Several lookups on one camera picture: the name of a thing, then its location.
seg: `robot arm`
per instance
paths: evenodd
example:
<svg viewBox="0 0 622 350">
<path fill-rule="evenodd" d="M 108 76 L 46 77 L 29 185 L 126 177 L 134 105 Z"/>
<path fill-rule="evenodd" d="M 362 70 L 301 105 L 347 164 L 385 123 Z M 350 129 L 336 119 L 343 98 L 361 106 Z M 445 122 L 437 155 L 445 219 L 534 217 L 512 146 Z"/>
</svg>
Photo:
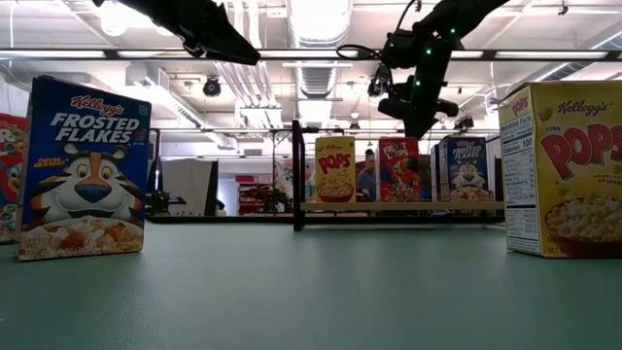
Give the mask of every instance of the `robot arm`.
<svg viewBox="0 0 622 350">
<path fill-rule="evenodd" d="M 105 0 L 93 0 L 101 6 Z M 259 52 L 228 22 L 223 4 L 211 0 L 118 0 L 180 37 L 184 49 L 207 57 L 255 65 Z"/>
<path fill-rule="evenodd" d="M 463 37 L 508 0 L 442 0 L 412 25 L 387 35 L 381 61 L 389 69 L 417 67 L 405 84 L 389 88 L 378 111 L 402 120 L 406 136 L 421 138 L 438 122 L 436 112 L 458 115 L 455 103 L 439 100 L 453 50 L 463 50 Z"/>
</svg>

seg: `man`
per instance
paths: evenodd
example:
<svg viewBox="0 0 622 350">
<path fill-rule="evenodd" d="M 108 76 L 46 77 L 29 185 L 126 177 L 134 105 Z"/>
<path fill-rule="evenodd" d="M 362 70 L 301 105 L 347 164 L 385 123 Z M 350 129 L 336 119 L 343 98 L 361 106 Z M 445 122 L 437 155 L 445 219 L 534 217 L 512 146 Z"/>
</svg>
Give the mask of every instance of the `man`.
<svg viewBox="0 0 622 350">
<path fill-rule="evenodd" d="M 359 173 L 357 185 L 359 192 L 366 194 L 369 201 L 376 201 L 375 165 L 376 159 L 373 151 L 365 151 L 365 169 Z"/>
</svg>

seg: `frosted flakes box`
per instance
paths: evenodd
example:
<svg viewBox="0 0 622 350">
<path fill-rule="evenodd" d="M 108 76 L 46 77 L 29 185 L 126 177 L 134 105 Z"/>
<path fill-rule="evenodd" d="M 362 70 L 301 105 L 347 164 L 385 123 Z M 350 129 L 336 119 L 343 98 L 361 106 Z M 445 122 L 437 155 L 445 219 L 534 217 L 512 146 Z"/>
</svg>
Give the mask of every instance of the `frosted flakes box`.
<svg viewBox="0 0 622 350">
<path fill-rule="evenodd" d="M 316 196 L 321 202 L 354 202 L 356 194 L 354 137 L 316 139 Z"/>
<path fill-rule="evenodd" d="M 376 178 L 378 199 L 383 202 L 421 200 L 419 141 L 413 137 L 381 138 L 378 141 Z"/>
<path fill-rule="evenodd" d="M 51 77 L 34 79 L 20 260 L 142 249 L 151 109 Z"/>
<path fill-rule="evenodd" d="M 15 235 L 25 129 L 26 118 L 0 113 L 0 243 Z"/>
<path fill-rule="evenodd" d="M 509 249 L 622 257 L 621 82 L 533 83 L 500 108 Z"/>
<path fill-rule="evenodd" d="M 484 137 L 449 137 L 438 151 L 442 201 L 490 200 Z"/>
</svg>

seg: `yellow cereal box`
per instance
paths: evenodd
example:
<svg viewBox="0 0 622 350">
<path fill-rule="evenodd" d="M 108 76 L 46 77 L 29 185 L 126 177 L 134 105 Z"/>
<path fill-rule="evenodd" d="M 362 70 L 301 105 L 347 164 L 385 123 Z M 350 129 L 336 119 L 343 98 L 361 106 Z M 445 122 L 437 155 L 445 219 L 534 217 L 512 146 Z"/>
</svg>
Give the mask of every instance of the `yellow cereal box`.
<svg viewBox="0 0 622 350">
<path fill-rule="evenodd" d="M 322 202 L 354 202 L 354 137 L 320 137 L 315 144 L 315 181 Z"/>
<path fill-rule="evenodd" d="M 534 83 L 501 104 L 509 249 L 622 257 L 622 82 Z"/>
</svg>

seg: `tony the tiger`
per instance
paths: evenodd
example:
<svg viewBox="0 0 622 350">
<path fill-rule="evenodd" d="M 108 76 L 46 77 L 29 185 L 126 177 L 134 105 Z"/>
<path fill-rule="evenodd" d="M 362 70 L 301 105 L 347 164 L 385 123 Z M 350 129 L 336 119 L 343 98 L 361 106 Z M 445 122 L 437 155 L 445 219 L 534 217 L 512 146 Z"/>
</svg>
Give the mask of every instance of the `tony the tiger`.
<svg viewBox="0 0 622 350">
<path fill-rule="evenodd" d="M 109 154 L 80 151 L 68 143 L 63 150 L 70 164 L 31 193 L 35 220 L 30 228 L 85 215 L 140 225 L 136 217 L 143 205 L 141 192 L 118 168 L 128 159 L 126 147 L 117 146 Z"/>
</svg>

